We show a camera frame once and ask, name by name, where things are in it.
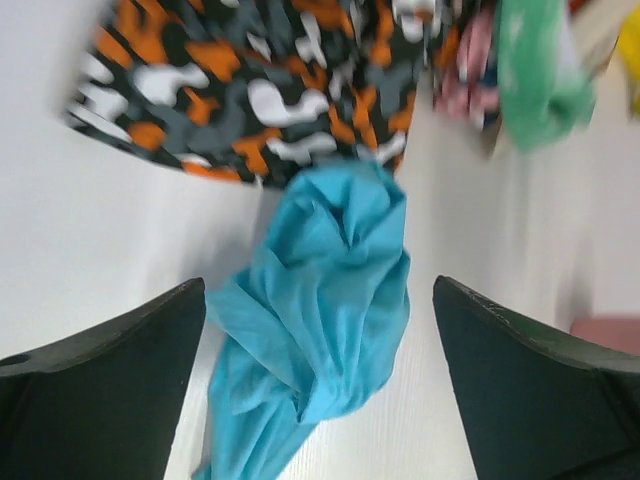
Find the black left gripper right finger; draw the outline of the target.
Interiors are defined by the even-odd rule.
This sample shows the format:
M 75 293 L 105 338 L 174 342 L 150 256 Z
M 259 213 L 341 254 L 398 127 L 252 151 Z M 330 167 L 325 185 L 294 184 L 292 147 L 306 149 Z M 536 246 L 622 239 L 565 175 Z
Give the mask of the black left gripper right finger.
M 433 306 L 480 479 L 636 479 L 639 358 L 440 276 Z

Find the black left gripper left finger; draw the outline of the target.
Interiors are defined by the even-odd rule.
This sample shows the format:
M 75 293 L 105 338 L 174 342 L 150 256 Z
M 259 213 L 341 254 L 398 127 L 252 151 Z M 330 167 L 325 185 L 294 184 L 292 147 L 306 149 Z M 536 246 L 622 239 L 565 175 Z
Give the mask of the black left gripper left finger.
M 2 359 L 2 478 L 163 478 L 204 319 L 193 278 Z

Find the turquoise blue cloth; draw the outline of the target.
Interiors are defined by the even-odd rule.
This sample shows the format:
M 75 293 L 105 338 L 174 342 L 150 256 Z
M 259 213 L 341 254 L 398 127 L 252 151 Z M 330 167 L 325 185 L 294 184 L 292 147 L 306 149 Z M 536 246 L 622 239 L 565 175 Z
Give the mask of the turquoise blue cloth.
M 225 335 L 199 479 L 274 479 L 323 421 L 388 382 L 410 312 L 406 197 L 380 165 L 333 161 L 286 188 L 249 266 L 206 295 Z

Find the green white tie-dye cloth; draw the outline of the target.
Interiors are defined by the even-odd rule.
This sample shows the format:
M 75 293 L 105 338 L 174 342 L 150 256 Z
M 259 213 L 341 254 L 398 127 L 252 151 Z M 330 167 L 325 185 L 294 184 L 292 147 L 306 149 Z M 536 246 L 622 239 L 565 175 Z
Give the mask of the green white tie-dye cloth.
M 596 96 L 565 1 L 500 1 L 497 74 L 503 126 L 531 152 L 589 125 Z

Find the pink patterned cloth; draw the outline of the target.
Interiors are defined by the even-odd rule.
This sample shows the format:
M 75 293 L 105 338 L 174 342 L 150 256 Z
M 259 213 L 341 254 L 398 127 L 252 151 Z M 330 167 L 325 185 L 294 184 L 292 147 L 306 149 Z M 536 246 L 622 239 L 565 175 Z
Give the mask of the pink patterned cloth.
M 433 101 L 435 111 L 468 120 L 479 130 L 494 124 L 500 113 L 495 13 L 494 5 L 483 7 L 458 35 Z

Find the black orange white patterned cloth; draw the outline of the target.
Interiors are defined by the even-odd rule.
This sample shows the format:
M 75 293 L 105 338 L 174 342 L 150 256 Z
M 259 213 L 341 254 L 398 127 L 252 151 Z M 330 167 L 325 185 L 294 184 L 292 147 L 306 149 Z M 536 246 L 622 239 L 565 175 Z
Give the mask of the black orange white patterned cloth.
M 442 1 L 113 1 L 65 109 L 149 162 L 282 188 L 332 156 L 396 170 Z

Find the pink plastic cup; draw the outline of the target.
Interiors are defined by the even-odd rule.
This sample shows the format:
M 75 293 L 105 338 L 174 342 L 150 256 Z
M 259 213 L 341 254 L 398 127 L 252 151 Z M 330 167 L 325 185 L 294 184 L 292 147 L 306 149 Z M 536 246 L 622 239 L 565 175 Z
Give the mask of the pink plastic cup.
M 583 317 L 572 323 L 570 333 L 606 348 L 638 355 L 640 352 L 639 324 L 638 316 Z

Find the yellow banana bunch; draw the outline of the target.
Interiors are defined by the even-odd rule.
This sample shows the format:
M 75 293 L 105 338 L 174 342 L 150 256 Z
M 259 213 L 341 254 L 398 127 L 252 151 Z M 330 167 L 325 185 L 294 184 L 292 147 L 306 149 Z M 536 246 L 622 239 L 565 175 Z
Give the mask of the yellow banana bunch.
M 630 113 L 639 119 L 639 7 L 624 20 L 617 43 L 624 64 L 630 95 Z

